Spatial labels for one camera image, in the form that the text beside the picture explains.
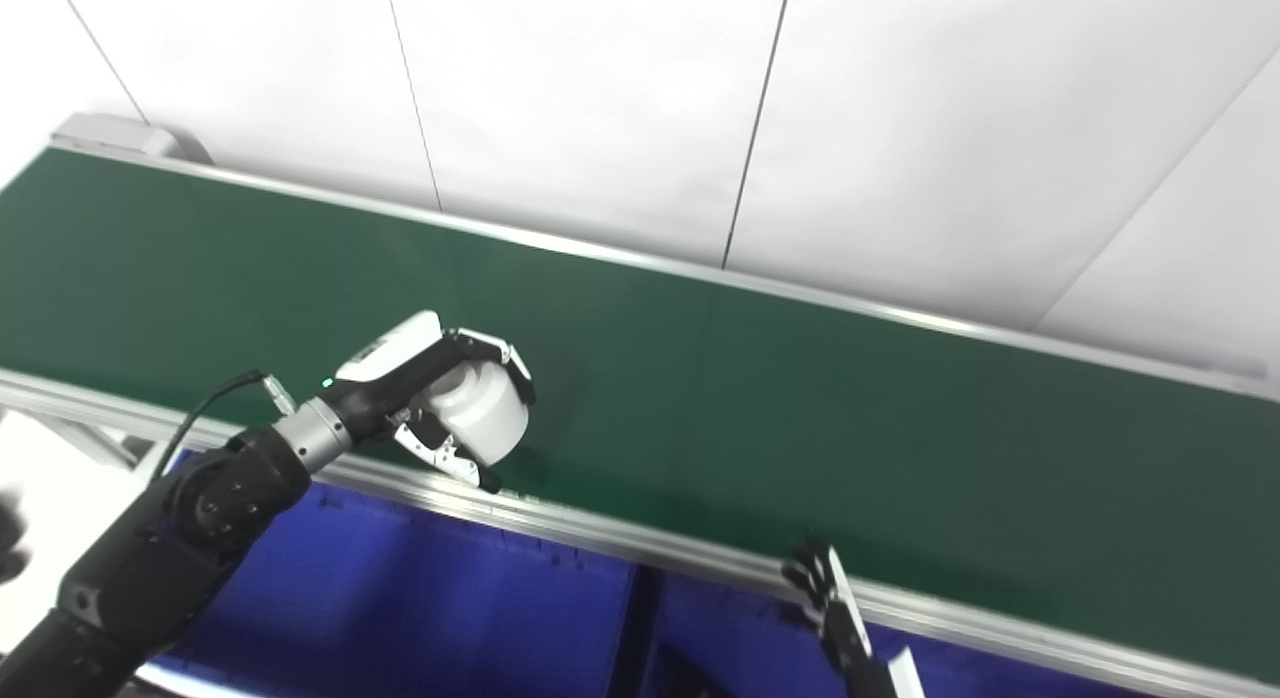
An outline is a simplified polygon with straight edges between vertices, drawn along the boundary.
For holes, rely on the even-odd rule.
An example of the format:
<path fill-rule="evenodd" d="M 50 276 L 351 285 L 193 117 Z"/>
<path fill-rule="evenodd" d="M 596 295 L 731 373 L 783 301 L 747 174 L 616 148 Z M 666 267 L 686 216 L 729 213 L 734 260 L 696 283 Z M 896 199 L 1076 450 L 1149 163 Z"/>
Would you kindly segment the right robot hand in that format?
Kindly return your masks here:
<path fill-rule="evenodd" d="M 911 651 L 904 647 L 884 660 L 870 642 L 849 575 L 835 547 L 808 534 L 795 544 L 780 569 L 808 605 L 783 603 L 782 621 L 813 631 L 849 697 L 923 697 L 924 689 Z"/>

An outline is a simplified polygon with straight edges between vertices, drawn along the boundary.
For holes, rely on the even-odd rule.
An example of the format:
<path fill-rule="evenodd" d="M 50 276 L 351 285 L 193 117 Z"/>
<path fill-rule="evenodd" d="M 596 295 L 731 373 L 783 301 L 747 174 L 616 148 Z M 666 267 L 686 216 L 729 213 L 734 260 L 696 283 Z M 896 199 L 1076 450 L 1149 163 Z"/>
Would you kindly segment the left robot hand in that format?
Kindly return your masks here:
<path fill-rule="evenodd" d="M 431 469 L 489 494 L 494 466 L 521 442 L 536 403 L 517 348 L 419 311 L 357 352 L 329 386 L 352 389 L 381 419 L 378 433 Z"/>

